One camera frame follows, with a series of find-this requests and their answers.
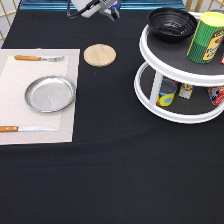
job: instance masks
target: yellow label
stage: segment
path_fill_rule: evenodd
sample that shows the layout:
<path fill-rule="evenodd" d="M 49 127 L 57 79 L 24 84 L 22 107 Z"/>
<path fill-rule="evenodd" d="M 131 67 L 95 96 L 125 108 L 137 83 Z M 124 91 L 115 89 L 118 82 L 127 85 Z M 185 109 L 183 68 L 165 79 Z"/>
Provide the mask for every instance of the yellow label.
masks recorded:
<path fill-rule="evenodd" d="M 212 37 L 209 41 L 208 47 L 205 50 L 202 61 L 210 61 L 215 56 L 215 52 L 217 51 L 220 43 L 222 42 L 223 36 L 224 29 L 212 34 Z"/>

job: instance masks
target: white turntable organizer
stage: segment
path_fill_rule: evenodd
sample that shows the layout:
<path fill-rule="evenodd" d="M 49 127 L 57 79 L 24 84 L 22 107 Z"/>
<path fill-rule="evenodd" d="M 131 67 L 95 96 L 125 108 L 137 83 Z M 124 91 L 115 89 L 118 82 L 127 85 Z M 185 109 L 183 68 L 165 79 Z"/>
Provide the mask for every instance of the white turntable organizer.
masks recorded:
<path fill-rule="evenodd" d="M 154 52 L 152 52 L 152 50 L 151 50 L 151 48 L 155 48 L 154 43 L 152 43 L 153 46 L 152 45 L 151 45 L 151 47 L 148 46 L 148 41 L 150 41 L 150 35 L 151 35 L 151 38 L 152 38 L 151 40 L 153 40 L 153 37 L 152 37 L 153 35 L 149 34 L 149 33 L 150 33 L 150 29 L 147 25 L 145 27 L 145 29 L 143 30 L 142 36 L 141 36 L 141 39 L 140 39 L 140 51 L 141 51 L 142 56 L 144 57 L 146 62 L 143 63 L 142 66 L 139 68 L 139 70 L 137 72 L 137 75 L 135 77 L 135 81 L 134 81 L 135 92 L 136 92 L 136 95 L 137 95 L 138 99 L 140 100 L 140 102 L 148 110 L 150 110 L 154 114 L 156 114 L 156 115 L 158 115 L 162 118 L 165 118 L 167 120 L 178 122 L 178 123 L 188 123 L 188 124 L 190 124 L 190 123 L 201 123 L 201 122 L 205 122 L 205 121 L 208 121 L 208 120 L 211 120 L 211 119 L 217 117 L 224 110 L 224 102 L 222 102 L 219 106 L 211 105 L 212 103 L 209 99 L 209 95 L 208 95 L 206 87 L 224 85 L 224 65 L 220 64 L 220 60 L 221 60 L 220 55 L 222 55 L 224 53 L 224 48 L 222 47 L 223 49 L 220 49 L 220 51 L 223 51 L 223 52 L 219 52 L 220 55 L 217 56 L 216 62 L 213 62 L 213 61 L 211 62 L 211 63 L 213 63 L 213 67 L 214 67 L 214 63 L 216 63 L 216 65 L 217 65 L 217 66 L 215 65 L 215 68 L 218 67 L 217 68 L 218 69 L 217 75 L 215 73 L 217 71 L 211 72 L 211 68 L 208 67 L 208 66 L 210 66 L 211 63 L 205 64 L 205 65 L 198 65 L 196 63 L 190 62 L 190 60 L 187 59 L 186 52 L 184 53 L 185 54 L 184 57 L 186 58 L 184 60 L 188 60 L 188 61 L 184 62 L 185 65 L 183 65 L 183 67 L 185 67 L 185 69 L 181 70 L 180 68 L 176 68 L 179 65 L 178 66 L 172 66 L 172 65 L 164 62 L 164 60 L 162 60 L 161 58 L 157 57 L 158 55 L 155 56 L 155 49 L 154 49 Z M 165 43 L 165 42 L 162 43 L 160 41 L 157 44 L 159 44 L 158 48 L 162 49 L 162 47 L 160 47 L 160 45 L 167 44 L 167 43 Z M 187 67 L 186 63 L 192 63 L 192 64 L 189 64 L 189 70 L 190 71 L 186 71 L 186 70 L 188 70 L 186 68 Z M 148 66 L 151 66 L 151 68 L 156 70 L 156 72 L 155 72 L 154 80 L 153 80 L 153 77 L 151 79 L 151 82 L 152 82 L 152 85 L 150 87 L 151 88 L 151 94 L 150 94 L 150 96 L 147 97 L 143 93 L 142 87 L 140 85 L 140 80 L 141 80 L 142 74 L 144 73 L 144 71 L 146 72 Z M 192 66 L 193 67 L 195 66 L 196 73 L 194 73 L 193 68 L 191 68 Z M 207 74 L 206 75 L 204 75 L 204 73 L 198 74 L 197 71 L 200 72 L 201 71 L 200 68 L 202 68 L 202 70 L 206 69 L 205 73 L 207 73 Z M 191 114 L 191 113 L 190 114 L 189 113 L 185 114 L 184 113 L 185 112 L 184 108 L 183 108 L 183 112 L 181 112 L 181 110 L 178 110 L 178 112 L 175 112 L 175 111 L 173 112 L 172 110 L 169 111 L 169 108 L 173 104 L 175 104 L 175 103 L 178 104 L 178 102 L 180 102 L 180 99 L 176 100 L 176 102 L 175 102 L 175 99 L 181 98 L 177 95 L 179 93 L 179 91 L 177 91 L 177 93 L 175 95 L 175 98 L 174 98 L 174 101 L 170 106 L 168 106 L 168 107 L 157 106 L 156 101 L 157 101 L 157 98 L 158 98 L 158 94 L 159 94 L 161 82 L 163 80 L 163 76 L 174 79 L 174 80 L 179 81 L 181 83 L 187 83 L 187 84 L 195 85 L 195 89 L 193 90 L 191 98 L 190 99 L 184 99 L 184 98 L 181 99 L 182 105 L 183 105 L 183 103 L 186 103 L 187 106 L 188 106 L 188 109 L 191 109 L 191 107 L 192 107 L 192 109 L 195 110 L 194 109 L 195 108 L 195 100 L 194 100 L 194 105 L 192 105 L 192 106 L 191 106 L 191 100 L 192 100 L 193 97 L 195 97 L 195 98 L 197 97 L 197 93 L 195 91 L 196 88 L 203 89 L 203 94 L 204 95 L 200 96 L 199 98 L 200 98 L 201 102 L 203 101 L 202 104 L 203 104 L 204 107 L 208 106 L 210 108 L 209 111 L 205 110 L 205 112 L 197 113 L 197 111 L 195 110 L 193 114 Z"/>

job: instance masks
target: table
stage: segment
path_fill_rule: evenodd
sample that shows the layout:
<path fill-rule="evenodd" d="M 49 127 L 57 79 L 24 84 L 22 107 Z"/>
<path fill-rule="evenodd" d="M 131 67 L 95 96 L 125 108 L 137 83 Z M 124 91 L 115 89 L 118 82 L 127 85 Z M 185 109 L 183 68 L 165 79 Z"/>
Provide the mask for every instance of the table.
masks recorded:
<path fill-rule="evenodd" d="M 224 115 L 178 124 L 135 95 L 147 14 L 18 11 L 4 49 L 78 48 L 80 67 L 73 142 L 0 147 L 1 224 L 223 222 Z M 110 66 L 84 61 L 97 43 L 116 50 Z"/>
<path fill-rule="evenodd" d="M 224 103 L 212 105 L 206 88 L 224 85 L 224 67 L 220 63 L 224 45 L 220 46 L 211 63 L 197 64 L 187 58 L 192 38 L 193 36 L 179 43 L 165 43 L 156 38 L 147 25 L 140 38 L 140 51 L 146 62 L 139 68 L 135 78 L 137 97 L 148 110 L 162 118 L 187 124 L 206 122 L 224 110 Z M 155 70 L 147 71 L 148 66 Z M 196 85 L 190 100 L 178 97 L 178 89 L 171 106 L 157 106 L 164 76 L 180 83 Z M 151 90 L 151 94 L 147 93 L 147 88 Z"/>

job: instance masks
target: knife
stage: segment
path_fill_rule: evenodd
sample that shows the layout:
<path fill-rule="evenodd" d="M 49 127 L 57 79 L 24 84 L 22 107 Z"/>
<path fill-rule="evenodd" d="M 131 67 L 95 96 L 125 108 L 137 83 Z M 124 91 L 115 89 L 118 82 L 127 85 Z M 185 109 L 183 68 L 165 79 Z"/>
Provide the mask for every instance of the knife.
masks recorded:
<path fill-rule="evenodd" d="M 16 55 L 14 56 L 16 60 L 25 60 L 25 61 L 48 61 L 48 62 L 57 62 L 64 60 L 65 56 L 54 57 L 54 58 L 42 58 L 36 56 L 24 56 L 24 55 Z"/>
<path fill-rule="evenodd" d="M 0 126 L 0 132 L 18 132 L 18 131 L 57 131 L 56 128 L 44 127 L 44 126 Z"/>

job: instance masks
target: round wooden coaster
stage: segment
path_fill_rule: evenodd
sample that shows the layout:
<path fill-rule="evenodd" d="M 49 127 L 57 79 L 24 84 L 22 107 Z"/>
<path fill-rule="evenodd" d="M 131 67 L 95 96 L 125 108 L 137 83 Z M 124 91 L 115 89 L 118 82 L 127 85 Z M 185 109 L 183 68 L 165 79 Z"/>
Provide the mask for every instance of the round wooden coaster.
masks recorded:
<path fill-rule="evenodd" d="M 103 67 L 111 64 L 116 58 L 115 50 L 104 44 L 96 44 L 88 47 L 84 52 L 85 61 L 96 67 Z"/>

